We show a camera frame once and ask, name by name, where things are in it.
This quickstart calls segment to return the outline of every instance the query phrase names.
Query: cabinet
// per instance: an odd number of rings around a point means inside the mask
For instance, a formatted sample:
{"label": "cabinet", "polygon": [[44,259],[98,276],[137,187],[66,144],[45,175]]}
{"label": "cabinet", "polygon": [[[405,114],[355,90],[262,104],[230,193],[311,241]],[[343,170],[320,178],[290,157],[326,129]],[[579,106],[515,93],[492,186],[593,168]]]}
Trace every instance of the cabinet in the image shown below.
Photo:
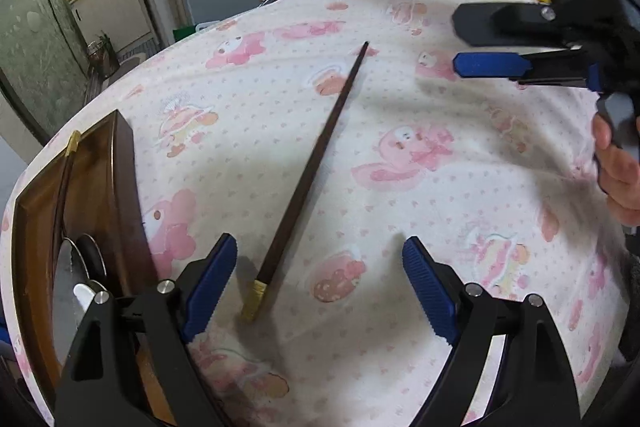
{"label": "cabinet", "polygon": [[87,43],[105,33],[116,52],[152,31],[142,0],[74,0],[71,11]]}

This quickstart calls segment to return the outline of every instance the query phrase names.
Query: cartoon character print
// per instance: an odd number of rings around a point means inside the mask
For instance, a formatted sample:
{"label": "cartoon character print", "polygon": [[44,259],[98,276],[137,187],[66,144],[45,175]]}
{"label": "cartoon character print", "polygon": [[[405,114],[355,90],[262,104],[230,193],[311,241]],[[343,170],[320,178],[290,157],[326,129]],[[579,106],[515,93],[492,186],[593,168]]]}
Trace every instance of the cartoon character print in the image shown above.
{"label": "cartoon character print", "polygon": [[200,373],[235,425],[272,423],[280,411],[276,400],[287,396],[289,383],[269,363],[250,360],[226,348],[211,349],[206,342],[191,344],[191,356]]}
{"label": "cartoon character print", "polygon": [[353,178],[365,188],[386,191],[406,191],[416,187],[426,171],[436,171],[453,151],[451,133],[442,126],[429,128],[403,125],[386,133],[377,152],[382,163],[361,165],[351,169]]}
{"label": "cartoon character print", "polygon": [[349,7],[349,5],[345,2],[336,1],[336,2],[330,2],[324,7],[331,11],[338,11],[338,10],[346,10]]}
{"label": "cartoon character print", "polygon": [[142,84],[138,84],[136,87],[131,89],[125,96],[124,100],[129,100],[130,98],[140,94],[145,90],[145,87]]}
{"label": "cartoon character print", "polygon": [[[361,48],[354,48],[350,55],[353,55],[354,57],[357,57],[360,54],[360,50]],[[369,46],[367,48],[367,51],[364,52],[364,56],[365,57],[375,57],[376,55],[378,55],[380,53],[380,50],[377,50],[376,48],[374,48],[373,46]]]}
{"label": "cartoon character print", "polygon": [[588,342],[588,359],[584,364],[584,367],[581,371],[575,375],[575,383],[578,385],[584,385],[588,383],[593,377],[593,373],[596,369],[596,363],[600,359],[600,354],[602,353],[602,333],[600,331],[600,323],[596,322],[593,325],[593,331],[591,332],[591,336],[589,337]]}
{"label": "cartoon character print", "polygon": [[529,262],[529,249],[516,236],[485,233],[475,227],[466,237],[466,251],[473,258],[474,277],[493,296],[518,299],[518,289],[529,286],[529,276],[522,270]]}
{"label": "cartoon character print", "polygon": [[339,33],[344,24],[344,21],[305,22],[275,29],[273,35],[286,41],[309,39]]}
{"label": "cartoon character print", "polygon": [[560,231],[560,221],[548,203],[543,203],[538,214],[538,227],[546,242],[551,243]]}
{"label": "cartoon character print", "polygon": [[171,277],[174,259],[188,259],[196,250],[189,235],[196,210],[196,196],[188,188],[174,194],[171,201],[160,200],[142,216],[149,249],[160,279]]}
{"label": "cartoon character print", "polygon": [[460,77],[453,71],[453,55],[444,50],[422,52],[418,56],[415,74],[423,78],[446,78],[455,82]]}
{"label": "cartoon character print", "polygon": [[242,66],[251,60],[254,55],[260,55],[266,51],[262,42],[264,32],[254,32],[247,35],[238,35],[222,42],[216,49],[213,58],[207,61],[207,69],[222,68],[227,65]]}
{"label": "cartoon character print", "polygon": [[160,148],[169,149],[167,158],[175,158],[188,144],[201,143],[209,134],[207,128],[218,121],[212,107],[196,107],[187,103],[188,98],[188,94],[178,93],[165,103],[158,143]]}
{"label": "cartoon character print", "polygon": [[158,66],[166,60],[166,55],[166,53],[159,53],[157,55],[154,55],[153,57],[148,58],[147,60],[142,62],[141,67],[148,69]]}
{"label": "cartoon character print", "polygon": [[593,149],[587,147],[574,157],[570,177],[578,182],[593,183],[598,179],[598,168],[593,160]]}
{"label": "cartoon character print", "polygon": [[338,94],[347,81],[347,71],[344,64],[331,64],[313,73],[305,85],[313,87],[320,96]]}
{"label": "cartoon character print", "polygon": [[399,26],[407,26],[414,37],[422,33],[422,27],[428,26],[427,5],[421,2],[392,3],[386,8],[386,15]]}
{"label": "cartoon character print", "polygon": [[516,150],[524,154],[529,147],[529,128],[527,125],[508,112],[484,104],[484,110],[489,114],[492,125],[500,132],[500,137],[512,144]]}
{"label": "cartoon character print", "polygon": [[331,303],[350,295],[367,271],[354,249],[342,250],[319,263],[308,278],[309,292],[320,302]]}
{"label": "cartoon character print", "polygon": [[[596,252],[591,261],[589,274],[587,277],[587,298],[593,301],[598,293],[604,290],[607,283],[607,264],[609,259],[604,248],[601,238],[598,238]],[[569,330],[575,331],[582,317],[582,309],[584,308],[583,299],[577,299],[571,309],[569,316]]]}
{"label": "cartoon character print", "polygon": [[229,28],[233,28],[236,26],[238,22],[235,19],[228,19],[226,21],[222,21],[220,24],[216,25],[217,32],[223,32],[228,30]]}
{"label": "cartoon character print", "polygon": [[471,423],[478,419],[478,413],[473,409],[469,409],[466,412],[465,419],[462,420],[462,425],[466,425],[467,423]]}

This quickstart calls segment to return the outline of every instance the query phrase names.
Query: tiled floor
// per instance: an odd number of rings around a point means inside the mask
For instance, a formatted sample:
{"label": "tiled floor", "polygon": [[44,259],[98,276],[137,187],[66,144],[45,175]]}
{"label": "tiled floor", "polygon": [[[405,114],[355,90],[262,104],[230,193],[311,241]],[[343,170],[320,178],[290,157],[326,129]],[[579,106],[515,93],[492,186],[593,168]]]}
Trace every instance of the tiled floor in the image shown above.
{"label": "tiled floor", "polygon": [[127,58],[137,53],[143,53],[146,55],[146,58],[149,58],[149,57],[153,57],[159,51],[160,49],[158,48],[158,45],[156,44],[156,42],[153,39],[149,39],[148,41],[142,42],[142,44],[136,46],[133,49],[128,50],[125,48],[124,53],[122,54],[118,53],[118,60],[122,63],[125,60],[127,60]]}

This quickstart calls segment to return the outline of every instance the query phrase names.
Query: black device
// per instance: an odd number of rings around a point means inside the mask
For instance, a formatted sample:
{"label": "black device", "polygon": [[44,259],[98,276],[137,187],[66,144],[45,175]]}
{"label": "black device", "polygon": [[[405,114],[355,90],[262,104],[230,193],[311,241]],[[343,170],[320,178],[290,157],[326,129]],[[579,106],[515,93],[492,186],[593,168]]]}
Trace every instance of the black device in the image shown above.
{"label": "black device", "polygon": [[[137,297],[96,294],[80,324],[56,390],[56,427],[163,427],[146,401],[136,365],[145,333],[158,382],[180,427],[232,427],[191,364],[185,343],[204,330],[236,263],[223,234],[206,259],[189,263]],[[574,377],[542,297],[493,298],[436,263],[417,237],[402,248],[405,272],[449,358],[412,427],[459,427],[480,381],[494,335],[504,351],[488,409],[478,427],[578,427]],[[540,407],[543,401],[552,407]]]}
{"label": "black device", "polygon": [[[613,143],[640,161],[640,0],[463,4],[453,23],[472,46],[561,48],[530,55],[461,53],[454,69],[466,78],[503,76],[600,93],[597,110],[612,128]],[[625,233],[636,235],[636,229]]]}

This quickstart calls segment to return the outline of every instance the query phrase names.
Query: chopstick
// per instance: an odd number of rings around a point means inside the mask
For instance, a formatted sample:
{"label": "chopstick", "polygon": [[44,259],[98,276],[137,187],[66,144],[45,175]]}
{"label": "chopstick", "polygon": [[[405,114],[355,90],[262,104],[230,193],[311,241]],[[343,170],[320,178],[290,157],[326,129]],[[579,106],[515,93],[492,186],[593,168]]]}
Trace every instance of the chopstick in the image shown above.
{"label": "chopstick", "polygon": [[293,191],[293,195],[289,200],[287,209],[285,210],[276,233],[273,236],[267,255],[265,256],[264,261],[262,261],[262,266],[260,266],[258,275],[252,285],[251,292],[241,311],[242,318],[249,322],[254,320],[255,315],[260,308],[260,304],[264,299],[264,293],[273,280],[273,276],[280,264],[284,250],[291,238],[296,222],[300,217],[306,196],[308,195],[311,185],[316,177],[316,172],[318,172],[318,168],[322,162],[322,157],[329,145],[329,140],[331,140],[335,125],[337,124],[342,108],[347,101],[347,97],[349,96],[351,87],[353,86],[353,82],[358,74],[358,70],[364,60],[368,47],[369,42],[367,41],[360,49],[358,58],[356,58],[356,61],[351,68],[347,81],[344,83],[344,87],[340,91],[340,95],[338,95],[338,100],[336,100],[334,108],[331,113],[329,113],[329,117],[326,119],[324,128],[316,141],[316,145],[311,151],[311,156],[309,156],[309,159],[306,162],[305,169],[302,172],[302,176],[300,176],[298,185]]}
{"label": "chopstick", "polygon": [[74,166],[74,159],[76,157],[76,151],[78,150],[78,144],[80,143],[82,135],[80,131],[75,130],[69,137],[69,142],[66,145],[65,158],[62,166],[62,176],[60,179],[60,188],[58,189],[58,197],[56,198],[56,208],[53,215],[53,238],[50,253],[50,284],[53,288],[53,279],[56,273],[56,264],[58,263],[58,250],[62,244],[62,237],[65,232],[65,201],[66,192],[69,188],[69,180],[71,179],[71,169]]}

